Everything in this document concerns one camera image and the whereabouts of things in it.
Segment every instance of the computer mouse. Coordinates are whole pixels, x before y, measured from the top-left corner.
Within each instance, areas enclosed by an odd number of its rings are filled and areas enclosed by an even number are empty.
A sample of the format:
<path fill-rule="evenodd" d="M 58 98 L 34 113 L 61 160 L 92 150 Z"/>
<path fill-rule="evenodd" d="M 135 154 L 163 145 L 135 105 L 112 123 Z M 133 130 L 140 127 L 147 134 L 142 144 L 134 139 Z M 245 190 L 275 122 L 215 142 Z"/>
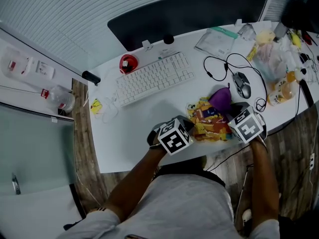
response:
<path fill-rule="evenodd" d="M 234 83 L 237 89 L 238 94 L 245 99 L 250 98 L 251 96 L 251 88 L 247 77 L 241 73 L 236 72 L 233 76 Z"/>

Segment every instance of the white desk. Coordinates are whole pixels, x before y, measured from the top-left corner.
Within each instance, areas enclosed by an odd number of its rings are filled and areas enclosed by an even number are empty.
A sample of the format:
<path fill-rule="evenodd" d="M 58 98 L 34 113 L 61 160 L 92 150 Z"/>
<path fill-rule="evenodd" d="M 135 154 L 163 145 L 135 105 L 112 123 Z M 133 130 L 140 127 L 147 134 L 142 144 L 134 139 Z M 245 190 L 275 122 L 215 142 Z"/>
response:
<path fill-rule="evenodd" d="M 234 26 L 224 27 L 234 32 L 240 29 L 240 27 Z M 188 103 L 196 102 L 199 97 L 213 94 L 216 90 L 226 87 L 228 82 L 230 83 L 232 100 L 234 102 L 247 101 L 250 105 L 254 106 L 255 100 L 258 97 L 265 98 L 265 91 L 261 79 L 251 68 L 233 70 L 233 72 L 243 72 L 251 83 L 252 96 L 248 100 L 238 95 L 233 84 L 231 73 L 228 73 L 227 78 L 223 82 L 216 82 L 207 76 L 203 68 L 203 60 L 206 55 L 194 50 L 195 44 L 205 31 L 206 29 L 183 34 L 176 37 L 172 45 L 158 42 L 147 52 L 139 49 L 131 53 L 138 58 L 139 67 L 142 67 L 158 60 L 161 50 L 174 47 L 176 51 L 183 52 L 187 57 L 190 65 L 194 69 L 195 79 L 153 94 L 124 108 L 119 108 L 118 115 L 109 123 L 103 123 L 90 113 L 94 146 L 101 173 L 131 170 L 147 152 L 148 144 L 146 139 L 154 125 L 159 122 L 168 121 L 177 115 L 185 116 L 186 105 Z M 232 52 L 246 56 L 252 45 L 253 42 L 247 42 L 241 38 L 237 38 Z M 310 47 L 315 56 L 319 55 L 318 47 L 315 45 Z M 303 47 L 303 52 L 311 56 L 307 47 Z M 89 104 L 102 93 L 105 97 L 112 96 L 115 86 L 114 80 L 121 75 L 118 69 L 121 57 L 122 56 L 112 59 L 92 70 L 92 73 L 98 75 L 102 81 L 98 87 L 89 83 Z M 247 65 L 247 62 L 244 61 L 243 58 L 236 55 L 231 56 L 229 62 L 237 66 Z M 206 62 L 206 67 L 207 69 L 213 69 L 211 72 L 215 78 L 223 78 L 225 71 L 222 62 L 211 59 Z M 317 102 L 319 100 L 319 85 L 317 83 L 311 84 L 310 91 L 314 102 Z M 296 113 L 296 104 L 296 98 L 294 98 L 276 107 L 267 105 L 262 116 L 265 118 L 268 130 L 292 119 Z M 306 108 L 307 104 L 301 91 L 299 113 Z M 173 156 L 166 155 L 161 164 L 170 164 L 213 154 L 214 152 L 229 148 L 238 143 L 239 141 L 236 139 L 227 142 L 217 141 L 214 143 L 196 142 L 189 148 Z"/>

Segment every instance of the wooden floor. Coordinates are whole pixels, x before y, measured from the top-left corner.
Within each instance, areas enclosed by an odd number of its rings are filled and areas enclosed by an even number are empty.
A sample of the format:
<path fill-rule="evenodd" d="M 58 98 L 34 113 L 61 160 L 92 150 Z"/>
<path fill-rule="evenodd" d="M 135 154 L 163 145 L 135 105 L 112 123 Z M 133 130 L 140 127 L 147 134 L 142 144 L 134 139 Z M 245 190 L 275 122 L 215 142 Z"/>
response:
<path fill-rule="evenodd" d="M 86 212 L 104 203 L 109 193 L 127 174 L 100 174 L 95 156 L 88 104 L 83 107 L 87 87 L 77 81 L 73 82 L 73 94 L 76 106 L 72 112 L 75 120 L 75 160 L 78 173 L 76 190 Z M 310 208 L 315 198 L 319 178 L 319 135 L 315 139 L 315 167 L 311 174 L 309 160 L 314 145 L 314 134 L 317 124 L 315 106 L 299 115 L 294 122 L 281 132 L 266 139 L 268 151 L 275 167 L 279 184 L 280 214 L 296 220 Z M 230 148 L 207 157 L 207 165 L 215 168 L 221 161 L 235 153 L 243 146 Z M 225 183 L 230 194 L 234 213 L 238 209 L 235 225 L 242 229 L 242 213 L 251 206 L 251 186 L 253 168 L 248 168 L 247 179 L 238 207 L 240 192 L 243 188 L 247 165 L 253 163 L 250 147 L 229 158 L 217 167 L 214 172 Z"/>

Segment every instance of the plastic bottle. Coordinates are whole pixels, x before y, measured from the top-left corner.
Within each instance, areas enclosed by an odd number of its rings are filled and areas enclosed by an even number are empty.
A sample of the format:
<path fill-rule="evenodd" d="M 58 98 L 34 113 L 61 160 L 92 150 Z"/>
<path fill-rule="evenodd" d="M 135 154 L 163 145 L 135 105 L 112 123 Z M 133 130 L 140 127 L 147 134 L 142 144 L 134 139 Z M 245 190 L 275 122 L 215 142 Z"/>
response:
<path fill-rule="evenodd" d="M 293 98 L 298 91 L 299 84 L 296 81 L 284 82 L 278 89 L 272 91 L 268 97 L 267 102 L 276 106 Z"/>
<path fill-rule="evenodd" d="M 42 97 L 45 97 L 49 105 L 69 113 L 75 105 L 75 97 L 71 93 L 64 91 L 60 86 L 55 86 L 51 90 L 43 90 Z"/>
<path fill-rule="evenodd" d="M 271 85 L 271 89 L 273 91 L 274 90 L 278 90 L 278 89 L 280 89 L 280 86 L 282 84 L 286 83 L 286 82 L 288 82 L 288 83 L 290 83 L 290 82 L 299 83 L 299 81 L 301 81 L 304 78 L 305 74 L 306 74 L 306 69 L 305 68 L 303 68 L 301 70 L 297 69 L 297 70 L 294 70 L 294 71 L 290 71 L 278 83 L 272 84 Z"/>

